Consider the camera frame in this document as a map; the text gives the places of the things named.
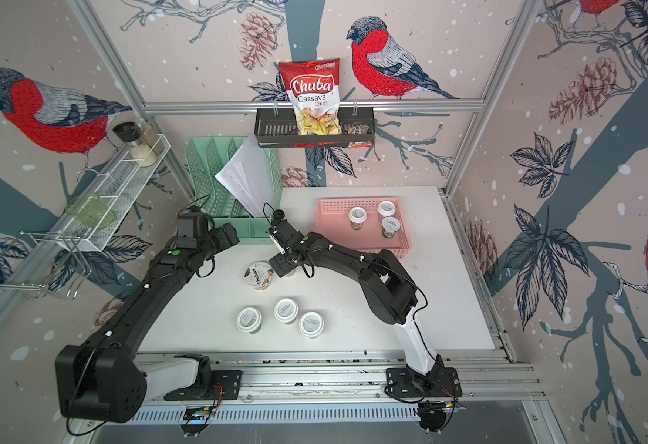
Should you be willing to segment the green white-lid yogurt cup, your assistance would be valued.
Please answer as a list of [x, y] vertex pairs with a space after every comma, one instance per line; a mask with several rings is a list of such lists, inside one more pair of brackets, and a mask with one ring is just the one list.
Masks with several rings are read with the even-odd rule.
[[392, 239], [401, 228], [402, 223], [395, 216], [387, 216], [381, 220], [381, 232], [386, 239]]

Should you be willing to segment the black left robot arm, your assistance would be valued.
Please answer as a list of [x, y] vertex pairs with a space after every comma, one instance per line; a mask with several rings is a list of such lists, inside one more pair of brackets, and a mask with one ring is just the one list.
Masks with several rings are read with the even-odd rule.
[[203, 264], [240, 240], [235, 227], [216, 226], [211, 215], [192, 208], [177, 218], [177, 232], [151, 260], [134, 294], [82, 345], [64, 347], [55, 360], [61, 414], [67, 419], [125, 423], [144, 401], [192, 385], [199, 364], [179, 358], [187, 379], [167, 377], [158, 385], [139, 369], [139, 347], [169, 301]]

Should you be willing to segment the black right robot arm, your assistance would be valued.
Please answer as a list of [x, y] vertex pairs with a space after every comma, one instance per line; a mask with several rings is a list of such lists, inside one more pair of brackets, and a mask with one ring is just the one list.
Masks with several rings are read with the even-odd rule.
[[442, 366], [418, 322], [418, 313], [428, 307], [428, 301], [418, 299], [424, 293], [391, 251], [363, 253], [314, 231], [303, 234], [280, 209], [270, 219], [268, 234], [279, 250], [269, 260], [278, 277], [300, 268], [311, 279], [317, 269], [325, 268], [357, 282], [374, 316], [396, 328], [410, 370], [427, 377]]

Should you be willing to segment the brown foil-lid yogurt cup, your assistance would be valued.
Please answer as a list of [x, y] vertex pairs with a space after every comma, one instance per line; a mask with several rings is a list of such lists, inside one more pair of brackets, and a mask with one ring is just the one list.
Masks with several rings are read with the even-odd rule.
[[244, 277], [254, 290], [266, 290], [273, 279], [274, 270], [268, 262], [259, 261], [251, 264]]

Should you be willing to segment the pink plastic basket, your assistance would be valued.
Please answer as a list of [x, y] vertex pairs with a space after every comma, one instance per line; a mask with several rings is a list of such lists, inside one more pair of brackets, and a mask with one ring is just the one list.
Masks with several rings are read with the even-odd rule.
[[[381, 232], [377, 206], [384, 200], [395, 203], [394, 216], [402, 223], [402, 228], [392, 239], [384, 238]], [[349, 211], [356, 206], [368, 212], [368, 219], [359, 231], [351, 228], [348, 218]], [[393, 197], [321, 199], [318, 201], [316, 230], [334, 243], [367, 253], [379, 253], [381, 249], [386, 249], [403, 259], [412, 249], [401, 202]]]

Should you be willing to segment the white paper stack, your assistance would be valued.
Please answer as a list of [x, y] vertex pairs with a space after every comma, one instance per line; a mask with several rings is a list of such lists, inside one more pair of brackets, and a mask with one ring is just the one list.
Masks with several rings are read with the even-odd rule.
[[270, 159], [254, 134], [244, 140], [216, 179], [254, 218], [264, 218], [265, 203], [272, 203], [274, 185]]

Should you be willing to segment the green plastic file organizer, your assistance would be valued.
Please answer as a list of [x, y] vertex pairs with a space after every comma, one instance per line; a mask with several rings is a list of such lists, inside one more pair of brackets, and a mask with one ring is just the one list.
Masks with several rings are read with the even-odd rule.
[[195, 137], [185, 148], [191, 181], [196, 192], [196, 205], [211, 215], [220, 227], [231, 223], [243, 244], [270, 242], [268, 217], [280, 207], [283, 195], [280, 161], [277, 153], [264, 149], [270, 159], [274, 185], [272, 203], [265, 203], [264, 218], [254, 218], [216, 179], [216, 174], [233, 157], [247, 137]]

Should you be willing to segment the black-lid spice jar on shelf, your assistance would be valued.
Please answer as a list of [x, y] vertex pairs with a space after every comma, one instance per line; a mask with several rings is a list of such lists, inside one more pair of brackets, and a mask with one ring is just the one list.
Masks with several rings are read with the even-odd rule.
[[122, 122], [113, 127], [112, 131], [124, 143], [133, 161], [141, 168], [149, 168], [158, 161], [154, 149], [144, 142], [135, 122]]

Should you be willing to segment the green glass cup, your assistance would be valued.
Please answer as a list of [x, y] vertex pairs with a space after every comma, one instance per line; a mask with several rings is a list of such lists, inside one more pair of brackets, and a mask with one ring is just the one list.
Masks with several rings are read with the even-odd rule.
[[68, 203], [64, 212], [86, 227], [102, 231], [114, 224], [114, 213], [98, 194], [85, 194]]

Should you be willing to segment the red Chuba cassava chips bag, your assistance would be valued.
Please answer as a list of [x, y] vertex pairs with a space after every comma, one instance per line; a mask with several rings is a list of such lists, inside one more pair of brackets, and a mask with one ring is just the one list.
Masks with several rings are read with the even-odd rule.
[[299, 134], [341, 134], [340, 59], [287, 62], [279, 64], [279, 69]]

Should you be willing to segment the black wall-mounted basket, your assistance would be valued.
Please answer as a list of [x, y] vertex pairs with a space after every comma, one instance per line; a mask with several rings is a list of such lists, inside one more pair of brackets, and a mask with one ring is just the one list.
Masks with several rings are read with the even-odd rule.
[[357, 148], [374, 143], [376, 124], [372, 108], [344, 107], [339, 110], [338, 119], [340, 134], [300, 135], [292, 109], [259, 109], [254, 133], [261, 148]]

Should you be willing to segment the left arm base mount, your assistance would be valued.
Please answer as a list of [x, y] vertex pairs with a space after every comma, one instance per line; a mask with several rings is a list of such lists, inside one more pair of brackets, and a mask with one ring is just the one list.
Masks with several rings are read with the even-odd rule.
[[203, 401], [204, 405], [187, 407], [183, 414], [181, 430], [186, 438], [197, 438], [216, 418], [224, 401], [238, 399], [243, 371], [213, 370], [206, 355], [186, 354], [180, 358], [196, 360], [196, 378], [193, 384], [178, 388], [163, 396], [165, 401]]

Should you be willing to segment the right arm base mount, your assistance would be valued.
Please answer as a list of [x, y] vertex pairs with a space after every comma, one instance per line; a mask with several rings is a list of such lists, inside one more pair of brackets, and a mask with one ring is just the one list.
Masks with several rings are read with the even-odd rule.
[[409, 366], [388, 368], [383, 391], [398, 403], [416, 407], [419, 426], [436, 433], [448, 426], [463, 395], [457, 370], [446, 366], [440, 355], [426, 375]]

